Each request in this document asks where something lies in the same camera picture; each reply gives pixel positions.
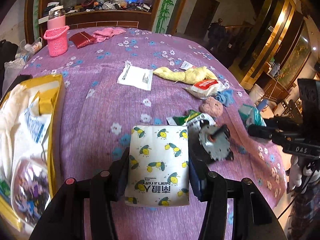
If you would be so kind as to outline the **right white gloved hand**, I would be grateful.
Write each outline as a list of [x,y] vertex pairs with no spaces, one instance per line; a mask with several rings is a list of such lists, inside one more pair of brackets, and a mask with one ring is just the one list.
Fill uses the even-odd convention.
[[315,186],[319,183],[319,171],[312,170],[310,164],[302,165],[299,163],[300,157],[292,155],[290,168],[285,171],[289,178],[287,182],[287,193],[296,190],[304,194],[308,186]]

